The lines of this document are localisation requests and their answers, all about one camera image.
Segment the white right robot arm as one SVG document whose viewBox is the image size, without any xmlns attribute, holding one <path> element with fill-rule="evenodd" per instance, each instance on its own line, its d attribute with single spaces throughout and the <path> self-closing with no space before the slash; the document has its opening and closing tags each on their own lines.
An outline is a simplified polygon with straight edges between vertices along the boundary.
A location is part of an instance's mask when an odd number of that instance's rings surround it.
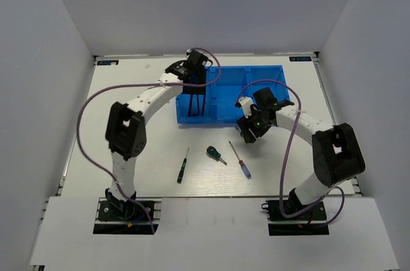
<svg viewBox="0 0 410 271">
<path fill-rule="evenodd" d="M 252 144 L 270 128 L 279 127 L 290 131 L 290 138 L 297 136 L 312 148 L 313 173 L 291 190 L 287 201 L 279 201 L 286 218 L 306 218 L 314 203 L 365 171 L 363 155 L 349 124 L 322 122 L 303 112 L 300 103 L 277 100 L 269 88 L 252 97 L 239 97 L 235 106 L 243 111 L 236 124 L 245 143 Z"/>
</svg>

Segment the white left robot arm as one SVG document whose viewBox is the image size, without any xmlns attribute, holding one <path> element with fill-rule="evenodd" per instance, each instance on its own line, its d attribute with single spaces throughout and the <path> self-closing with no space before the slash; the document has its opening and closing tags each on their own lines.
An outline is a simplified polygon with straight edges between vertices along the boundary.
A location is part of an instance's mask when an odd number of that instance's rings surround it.
<svg viewBox="0 0 410 271">
<path fill-rule="evenodd" d="M 147 143 L 146 124 L 169 100 L 183 93 L 181 83 L 205 84 L 208 61 L 208 57 L 192 50 L 185 60 L 167 67 L 156 86 L 127 103 L 116 102 L 111 106 L 105 137 L 116 180 L 106 189 L 106 198 L 120 218 L 128 219 L 135 213 L 136 205 L 128 198 L 136 197 L 135 163 Z"/>
</svg>

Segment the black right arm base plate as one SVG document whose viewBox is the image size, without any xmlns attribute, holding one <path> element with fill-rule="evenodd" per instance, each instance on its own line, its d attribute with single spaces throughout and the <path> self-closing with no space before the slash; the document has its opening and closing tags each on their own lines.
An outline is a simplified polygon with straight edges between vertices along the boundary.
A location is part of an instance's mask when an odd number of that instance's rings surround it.
<svg viewBox="0 0 410 271">
<path fill-rule="evenodd" d="M 261 205 L 268 220 L 270 236 L 325 236 L 329 235 L 324 203 L 294 218 L 285 218 L 280 212 L 278 200 L 267 200 Z"/>
</svg>

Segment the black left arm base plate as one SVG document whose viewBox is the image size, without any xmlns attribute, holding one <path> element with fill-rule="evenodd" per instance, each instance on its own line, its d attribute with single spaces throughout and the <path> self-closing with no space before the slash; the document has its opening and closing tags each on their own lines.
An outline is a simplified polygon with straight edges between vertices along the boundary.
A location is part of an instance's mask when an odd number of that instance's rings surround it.
<svg viewBox="0 0 410 271">
<path fill-rule="evenodd" d="M 94 235 L 153 235 L 145 212 L 136 204 L 121 213 L 106 199 L 99 199 L 93 228 Z"/>
</svg>

